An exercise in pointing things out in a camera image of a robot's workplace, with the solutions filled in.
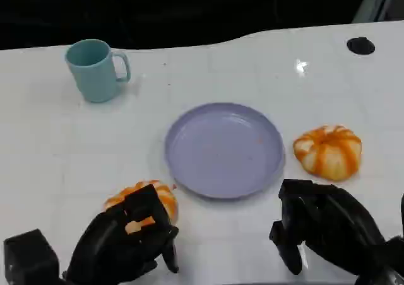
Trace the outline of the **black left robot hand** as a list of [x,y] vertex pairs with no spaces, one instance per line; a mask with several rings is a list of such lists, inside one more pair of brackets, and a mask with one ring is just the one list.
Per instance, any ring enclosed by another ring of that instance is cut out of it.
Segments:
[[158,256],[176,274],[178,232],[154,186],[147,185],[95,216],[75,247],[64,280],[67,284],[130,282],[155,269]]

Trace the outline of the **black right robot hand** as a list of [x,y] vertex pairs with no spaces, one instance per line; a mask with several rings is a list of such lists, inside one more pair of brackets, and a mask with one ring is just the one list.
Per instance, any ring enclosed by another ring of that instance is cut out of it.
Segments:
[[369,211],[346,190],[311,180],[285,179],[278,196],[282,218],[273,222],[269,239],[291,273],[302,271],[302,243],[356,276],[378,270],[373,247],[386,240]]

